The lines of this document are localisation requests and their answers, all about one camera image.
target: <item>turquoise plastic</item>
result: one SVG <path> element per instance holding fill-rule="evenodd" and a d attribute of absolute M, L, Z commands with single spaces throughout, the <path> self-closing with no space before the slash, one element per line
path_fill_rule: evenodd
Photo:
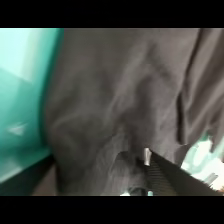
<path fill-rule="evenodd" d="M 50 154 L 41 109 L 59 34 L 58 28 L 0 29 L 0 183 Z"/>

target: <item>wrinkled fabric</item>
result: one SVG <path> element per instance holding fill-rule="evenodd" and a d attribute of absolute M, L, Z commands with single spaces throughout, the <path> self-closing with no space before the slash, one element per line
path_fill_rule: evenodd
<path fill-rule="evenodd" d="M 59 192 L 120 195 L 144 186 L 136 159 L 145 147 L 180 164 L 222 101 L 222 36 L 222 29 L 65 29 L 45 106 Z"/>

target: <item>black garment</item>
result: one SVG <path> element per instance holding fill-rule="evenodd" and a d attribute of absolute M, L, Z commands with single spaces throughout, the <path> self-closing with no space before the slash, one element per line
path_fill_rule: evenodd
<path fill-rule="evenodd" d="M 180 163 L 224 92 L 222 32 L 65 29 L 46 103 L 60 192 L 119 195 L 144 185 L 136 158 L 145 147 Z"/>

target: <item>dark gray cloth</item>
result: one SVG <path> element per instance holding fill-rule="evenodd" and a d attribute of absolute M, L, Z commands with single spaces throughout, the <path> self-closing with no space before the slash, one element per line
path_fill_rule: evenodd
<path fill-rule="evenodd" d="M 136 158 L 145 147 L 180 163 L 222 101 L 222 34 L 65 29 L 45 108 L 59 191 L 119 195 L 144 185 Z"/>

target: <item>teal surface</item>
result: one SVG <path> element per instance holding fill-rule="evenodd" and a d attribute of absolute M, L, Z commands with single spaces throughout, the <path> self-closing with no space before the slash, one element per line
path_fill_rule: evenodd
<path fill-rule="evenodd" d="M 50 154 L 41 110 L 60 31 L 0 29 L 0 182 Z"/>

